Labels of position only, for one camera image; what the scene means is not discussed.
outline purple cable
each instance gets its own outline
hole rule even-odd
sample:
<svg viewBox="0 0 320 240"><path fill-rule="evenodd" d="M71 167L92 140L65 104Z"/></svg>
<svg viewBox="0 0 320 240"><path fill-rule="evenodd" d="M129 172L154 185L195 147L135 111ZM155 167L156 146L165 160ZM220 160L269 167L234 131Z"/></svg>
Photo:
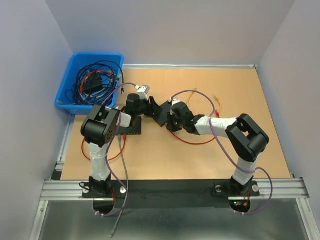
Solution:
<svg viewBox="0 0 320 240"><path fill-rule="evenodd" d="M114 141L114 139L115 139L115 137L116 137L116 135L117 135L117 133L118 133L118 131L119 131L120 123L121 123L121 118L122 118L122 117L121 117L121 112L120 112L120 115L119 115L119 124L118 124L118 126L116 127L116 129L115 129L115 134L113 135L113 137L112 137L112 139L111 139L111 141L110 141L110 143L109 143L109 146L108 146L107 149L106 149L105 159L106 159L106 165L107 165L108 169L110 170L110 173L111 173L111 174L114 176L114 178L121 184L121 186L124 187L125 192L126 192L126 197L129 198L129 192L128 192L128 189L127 189L126 185L116 176L116 174L114 173L114 171L112 171L112 169L111 169L111 167L110 167L110 165L109 165L109 162L108 162L108 152L109 152L109 149L110 149L110 146L111 146L112 142ZM101 213L99 213L99 212L97 212L97 211L96 211L95 213L98 214L98 215L101 216L101 217L113 217L113 216L119 214L121 211L123 211L123 210L125 209L125 207L126 207L126 205L127 205L127 202L128 202L128 200L125 201L125 204L122 206L122 208L121 208L119 211L115 212L115 213L112 213L112 214L104 214L104 215L102 215Z"/></svg>
<svg viewBox="0 0 320 240"><path fill-rule="evenodd" d="M134 83L132 83L132 82L126 82L126 83L124 83L124 84L120 84L119 86L117 86L117 87L115 88L115 90L113 90L112 93L109 94L109 96L106 97L106 99L102 102L101 105L105 105L106 102L108 101L108 99L111 98L111 96L112 96L119 88L121 88L121 87L124 86L124 85L128 85L128 84L133 85L133 86L136 86L136 85L137 85L137 84L134 84Z"/></svg>
<svg viewBox="0 0 320 240"><path fill-rule="evenodd" d="M176 94L174 94L171 99L174 99L174 97L180 95L180 94L183 94L183 93L187 93L187 92L194 92L194 93L197 93L197 94L200 94L202 96L204 96L206 99L209 100L209 102L211 103L212 107L213 107L213 111L212 113L209 115L209 118L211 118L213 116L213 114L215 113L216 111L216 107L215 107L215 104L214 102L207 96L205 95L204 93L200 92L200 91L197 91L197 90L184 90L184 91L180 91ZM271 192L270 192L270 197L268 199L268 201L266 202L266 204L261 207L260 209L256 210L256 211L253 211L253 212L249 212L249 213L244 213L244 215L253 215L253 214L256 214L256 213L259 213L260 211L262 211L263 209L265 209L269 204L270 204L270 201L271 201L271 198L272 198L272 195L273 195L273 192L274 192L274 186L273 186L273 183L272 183L272 179L270 177L270 175L267 173L266 170L264 170L262 167L256 167L254 171L247 171L245 169L243 169L242 167L238 166L235 161L232 160L231 156L228 154L227 150L224 148L224 146L222 145L222 143L220 142L218 136L217 136L217 133L214 129L214 126L212 126L212 122L211 122L211 119L209 120L209 125L210 125L210 128L211 128L211 131L216 139L216 141L218 142L220 148L222 149L222 151L224 152L224 154L227 156L227 158L230 160L230 162L237 168L239 169L240 171L244 172L244 173L247 173L247 174L254 174L256 172L256 170L260 169L262 171L264 171L264 173L267 175L267 177L269 178L270 180L270 185L271 185Z"/></svg>

